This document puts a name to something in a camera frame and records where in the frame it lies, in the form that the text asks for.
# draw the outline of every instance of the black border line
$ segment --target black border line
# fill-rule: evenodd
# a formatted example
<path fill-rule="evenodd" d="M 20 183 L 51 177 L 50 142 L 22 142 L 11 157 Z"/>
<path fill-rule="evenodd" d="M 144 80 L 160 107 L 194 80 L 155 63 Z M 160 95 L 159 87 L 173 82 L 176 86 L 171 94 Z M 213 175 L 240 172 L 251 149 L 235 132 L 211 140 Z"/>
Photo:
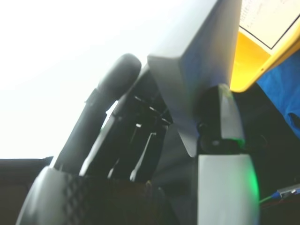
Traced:
<path fill-rule="evenodd" d="M 269 49 L 273 49 L 275 47 L 275 45 L 278 44 L 278 42 L 282 39 L 282 37 L 287 33 L 287 31 L 294 25 L 294 23 L 299 19 L 300 14 L 296 17 L 296 19 L 294 19 L 294 21 L 290 24 L 290 26 L 285 30 L 285 32 L 281 35 L 281 37 L 275 42 L 275 44 L 272 47 L 269 47 L 266 43 L 264 43 L 262 40 L 260 40 L 257 36 L 255 36 L 254 34 L 252 34 L 251 32 L 249 32 L 247 29 L 243 28 L 242 26 L 240 26 L 243 30 L 245 30 L 246 32 L 248 32 L 250 35 L 252 35 L 253 37 L 255 37 L 258 41 L 260 41 L 262 44 L 264 44 L 265 46 L 267 46 Z"/>

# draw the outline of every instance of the bright white light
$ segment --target bright white light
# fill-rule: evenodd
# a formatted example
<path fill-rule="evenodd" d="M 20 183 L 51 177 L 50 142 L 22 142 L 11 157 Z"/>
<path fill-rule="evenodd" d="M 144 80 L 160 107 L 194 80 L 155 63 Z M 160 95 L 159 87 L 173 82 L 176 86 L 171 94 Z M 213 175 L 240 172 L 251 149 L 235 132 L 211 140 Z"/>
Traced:
<path fill-rule="evenodd" d="M 0 2 L 0 158 L 61 150 L 123 53 L 143 64 L 184 0 Z"/>

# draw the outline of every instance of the yellow object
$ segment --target yellow object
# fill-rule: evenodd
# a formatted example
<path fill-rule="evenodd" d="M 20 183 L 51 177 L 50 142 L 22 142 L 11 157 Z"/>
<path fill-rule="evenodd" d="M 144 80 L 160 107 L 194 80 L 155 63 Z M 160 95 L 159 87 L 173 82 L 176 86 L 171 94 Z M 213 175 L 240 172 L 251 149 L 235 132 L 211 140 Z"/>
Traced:
<path fill-rule="evenodd" d="M 230 89 L 235 92 L 245 91 L 261 75 L 282 63 L 298 49 L 300 49 L 300 25 L 272 55 L 239 32 Z"/>

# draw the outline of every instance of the blue fabric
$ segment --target blue fabric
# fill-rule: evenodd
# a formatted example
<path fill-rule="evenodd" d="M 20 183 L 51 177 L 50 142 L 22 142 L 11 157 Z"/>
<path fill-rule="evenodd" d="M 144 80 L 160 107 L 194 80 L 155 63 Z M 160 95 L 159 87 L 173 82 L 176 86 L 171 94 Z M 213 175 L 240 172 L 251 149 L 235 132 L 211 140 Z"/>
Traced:
<path fill-rule="evenodd" d="M 300 138 L 300 127 L 291 118 L 291 113 L 300 118 L 300 50 L 263 75 L 257 83 Z"/>

